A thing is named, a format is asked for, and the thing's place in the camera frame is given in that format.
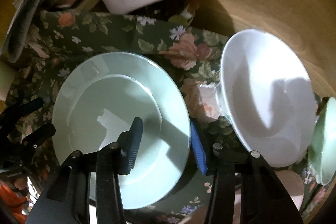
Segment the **orange left sleeve forearm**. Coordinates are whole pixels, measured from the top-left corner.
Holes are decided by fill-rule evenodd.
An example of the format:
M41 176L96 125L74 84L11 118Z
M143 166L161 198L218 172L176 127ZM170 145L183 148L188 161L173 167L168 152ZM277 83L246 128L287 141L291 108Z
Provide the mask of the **orange left sleeve forearm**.
M26 197L18 197L8 186L1 184L1 199L12 213L16 220L21 224L26 223L27 215L23 214L23 209L28 205Z

